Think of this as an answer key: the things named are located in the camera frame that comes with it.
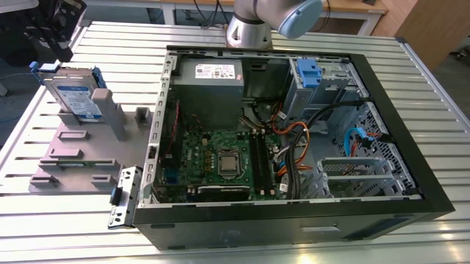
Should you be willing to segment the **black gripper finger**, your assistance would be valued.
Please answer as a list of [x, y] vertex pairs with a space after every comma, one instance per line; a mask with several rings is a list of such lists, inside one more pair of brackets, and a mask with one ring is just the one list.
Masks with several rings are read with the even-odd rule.
[[45, 44], [55, 53], [57, 59], [63, 61], [63, 48], [61, 46], [61, 36], [51, 23], [42, 15], [24, 15], [23, 23], [27, 32]]
[[54, 16], [54, 28], [58, 34], [57, 43], [58, 59], [62, 62], [70, 62], [73, 58], [73, 51], [70, 48], [70, 42], [77, 29], [81, 24], [85, 12], [87, 10], [87, 4], [81, 0], [65, 0], [58, 2], [58, 10]]

